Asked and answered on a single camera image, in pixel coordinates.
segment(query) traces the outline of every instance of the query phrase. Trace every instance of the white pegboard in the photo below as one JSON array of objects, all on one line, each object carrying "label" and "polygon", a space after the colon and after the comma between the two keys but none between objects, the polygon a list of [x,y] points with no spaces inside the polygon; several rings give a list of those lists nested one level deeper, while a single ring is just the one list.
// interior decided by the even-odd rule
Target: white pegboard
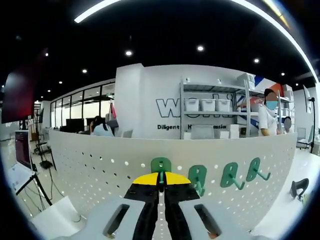
[{"label": "white pegboard", "polygon": [[[151,172],[152,159],[166,157],[171,161],[172,172],[186,177],[190,167],[204,165],[207,168],[204,198],[211,198],[226,208],[245,231],[261,221],[277,198],[289,173],[297,142],[295,133],[215,140],[132,139],[59,131],[49,134],[58,175],[81,215],[86,216],[109,195],[123,197],[135,178]],[[243,190],[235,185],[220,187],[226,164],[238,163],[236,179],[240,183],[246,180],[249,165],[257,157],[261,160],[261,173],[271,172],[268,181],[257,175],[245,183]],[[160,203],[163,205],[158,207],[154,235],[169,240],[168,229],[162,228],[167,225],[163,200]]]}]

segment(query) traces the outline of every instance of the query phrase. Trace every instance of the ceiling light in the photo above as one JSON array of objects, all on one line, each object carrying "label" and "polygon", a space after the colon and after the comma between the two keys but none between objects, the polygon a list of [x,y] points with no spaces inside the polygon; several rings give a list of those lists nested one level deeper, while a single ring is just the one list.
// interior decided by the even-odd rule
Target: ceiling light
[{"label": "ceiling light", "polygon": [[130,51],[130,50],[126,51],[126,52],[125,52],[125,55],[126,55],[127,57],[130,57],[130,56],[132,55],[132,51]]},{"label": "ceiling light", "polygon": [[99,11],[99,10],[101,10],[111,4],[114,4],[118,1],[120,1],[120,0],[104,0],[102,2],[99,2],[98,4],[94,5],[93,7],[90,7],[88,10],[86,10],[85,12],[83,12],[79,16],[77,16],[74,19],[74,21],[78,24],[78,23],[82,22],[83,20],[85,20],[90,15],[94,14],[95,12],[97,12],[97,11]]},{"label": "ceiling light", "polygon": [[198,52],[203,52],[205,50],[205,48],[201,45],[197,46],[196,49],[198,50]]},{"label": "ceiling light", "polygon": [[304,51],[299,46],[299,44],[296,42],[296,40],[290,35],[290,33],[287,32],[287,30],[283,26],[280,25],[280,23],[278,23],[270,15],[268,15],[266,12],[262,11],[260,8],[256,7],[255,5],[253,5],[250,2],[247,2],[245,0],[230,0],[230,1],[237,3],[237,4],[240,4],[240,5],[244,6],[245,8],[255,12],[256,14],[260,15],[265,20],[267,20],[269,23],[271,23],[273,26],[275,26],[292,43],[292,45],[295,47],[295,49],[300,53],[303,60],[305,61],[305,63],[309,67],[316,83],[319,83],[317,74],[316,74],[314,68],[312,67],[312,64],[309,61],[307,55],[304,53]]}]

